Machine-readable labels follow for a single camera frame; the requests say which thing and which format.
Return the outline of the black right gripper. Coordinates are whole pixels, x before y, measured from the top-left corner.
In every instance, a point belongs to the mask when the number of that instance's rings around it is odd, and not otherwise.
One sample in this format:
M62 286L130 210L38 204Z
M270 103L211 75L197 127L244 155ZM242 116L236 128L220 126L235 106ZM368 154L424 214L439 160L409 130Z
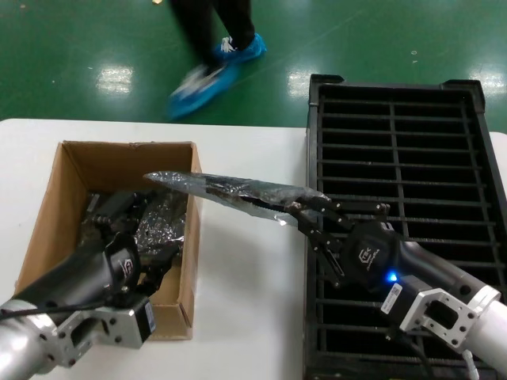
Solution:
M447 291L465 303L483 289L483 281L417 242L407 241L392 229L391 224L379 221L356 224L352 218L353 215L387 216L391 209L387 203L312 199L311 209L342 229L352 230L342 246L341 268L337 259L340 241L321 231L314 223L298 224L299 232L307 237L326 278L334 287L340 287L346 278L369 291L377 291L387 285L393 275L397 279L415 276L430 287Z

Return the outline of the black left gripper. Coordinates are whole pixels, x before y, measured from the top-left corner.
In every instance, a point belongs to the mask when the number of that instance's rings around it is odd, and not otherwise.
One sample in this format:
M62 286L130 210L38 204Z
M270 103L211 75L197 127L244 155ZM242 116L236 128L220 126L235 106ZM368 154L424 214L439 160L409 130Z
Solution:
M160 245L152 253L138 254L135 239L129 235L138 226L138 219L132 215L137 200L135 192L113 193L91 218L101 239L79 246L14 298L52 314L96 307L124 288L133 288L139 280L140 263L143 278L137 292L142 295L157 292L174 260L182 254L182 246Z

